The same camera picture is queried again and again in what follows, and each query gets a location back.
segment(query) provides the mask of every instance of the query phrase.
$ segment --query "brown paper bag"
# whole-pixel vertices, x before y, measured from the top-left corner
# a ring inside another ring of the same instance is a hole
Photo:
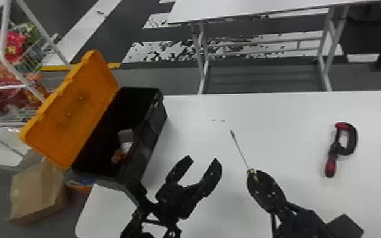
[[[7,221],[15,224],[36,222],[62,210],[67,205],[62,171],[43,161],[14,175],[10,199]]]

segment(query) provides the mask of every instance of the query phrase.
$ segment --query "screwdriver shaft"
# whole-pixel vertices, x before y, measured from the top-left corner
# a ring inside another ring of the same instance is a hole
[[[230,135],[232,136],[232,139],[235,142],[235,145],[236,145],[236,148],[238,149],[240,157],[244,161],[245,166],[247,166],[247,170],[249,170],[249,165],[248,165],[247,159],[245,159],[244,153],[240,150],[240,146],[239,146],[238,140],[236,139],[236,136],[235,136],[235,134],[234,134],[234,132],[232,130],[230,130]]]

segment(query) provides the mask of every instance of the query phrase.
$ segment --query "toolbox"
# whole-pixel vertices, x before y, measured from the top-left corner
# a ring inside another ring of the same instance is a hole
[[[20,138],[60,168],[122,185],[143,176],[166,118],[159,89],[119,87],[99,51],[89,51]],[[128,147],[116,161],[121,135]]]

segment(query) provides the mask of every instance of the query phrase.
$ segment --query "red clamp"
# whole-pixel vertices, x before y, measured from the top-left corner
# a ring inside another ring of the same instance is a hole
[[[338,155],[350,155],[356,149],[358,143],[358,132],[356,129],[346,122],[337,122],[335,124],[337,133],[335,134],[334,142],[329,147],[328,161],[325,165],[325,175],[328,178],[332,178],[337,170],[337,158]],[[342,147],[340,141],[341,132],[345,130],[349,134],[347,147]]]

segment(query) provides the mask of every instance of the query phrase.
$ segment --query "white table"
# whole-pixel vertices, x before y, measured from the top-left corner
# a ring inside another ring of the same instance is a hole
[[[197,182],[216,157],[223,175],[188,220],[183,238],[264,237],[270,218],[249,195],[246,168],[229,130],[233,129],[251,167],[269,173],[287,199],[314,209],[326,222],[342,213],[364,228],[364,238],[381,237],[381,91],[286,94],[165,96],[168,120],[142,179],[154,201],[172,166],[189,154],[194,164],[182,185]],[[334,123],[352,123],[356,151],[325,178]],[[79,238],[118,238],[135,206],[120,191],[95,185],[75,233]],[[155,237],[161,231],[150,227]]]
[[[329,80],[329,70],[334,58],[335,49],[341,37],[341,33],[346,24],[347,12],[350,5],[374,3],[378,0],[176,0],[174,7],[168,18],[169,24],[190,23],[192,30],[192,39],[194,41],[199,75],[201,78],[198,93],[204,93],[207,72],[209,68],[209,58],[211,56],[219,56],[219,54],[208,53],[208,48],[222,47],[223,56],[245,54],[242,52],[227,52],[226,47],[230,46],[248,46],[254,44],[267,43],[283,43],[297,42],[295,49],[284,49],[281,51],[302,51],[317,50],[316,60],[319,65],[320,75],[326,91],[332,91]],[[333,16],[337,7],[343,6],[340,17],[337,20],[337,27],[334,26]],[[305,9],[329,8],[325,25],[321,37],[302,37],[300,39],[280,39],[280,40],[263,40],[259,42],[233,42],[227,44],[216,44],[215,46],[207,45],[206,34],[204,33],[204,25],[208,24],[208,20],[222,20],[224,18],[239,18],[243,16],[257,16],[262,14],[281,13],[286,11],[297,11]],[[330,34],[332,43],[328,52],[326,61],[323,60],[323,48],[327,34]],[[319,47],[301,47],[301,41],[320,40]],[[201,56],[201,46],[203,48],[203,57]],[[260,51],[257,53],[271,53],[278,51]]]

